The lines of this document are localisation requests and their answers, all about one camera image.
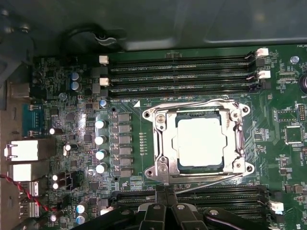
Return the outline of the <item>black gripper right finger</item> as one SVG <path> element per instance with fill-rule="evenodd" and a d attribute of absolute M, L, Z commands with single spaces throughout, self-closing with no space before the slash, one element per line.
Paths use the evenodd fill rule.
<path fill-rule="evenodd" d="M 198 218 L 194 206 L 179 203 L 171 185 L 165 186 L 167 206 L 170 207 L 180 230 L 260 230 L 262 225 L 221 208 L 209 208 Z"/>

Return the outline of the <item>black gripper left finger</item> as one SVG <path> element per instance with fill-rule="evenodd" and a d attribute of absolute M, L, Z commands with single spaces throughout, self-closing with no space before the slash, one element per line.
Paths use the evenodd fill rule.
<path fill-rule="evenodd" d="M 81 225 L 82 230 L 164 230 L 168 186 L 158 185 L 155 202 L 147 203 L 138 212 L 125 207 L 113 209 Z"/>

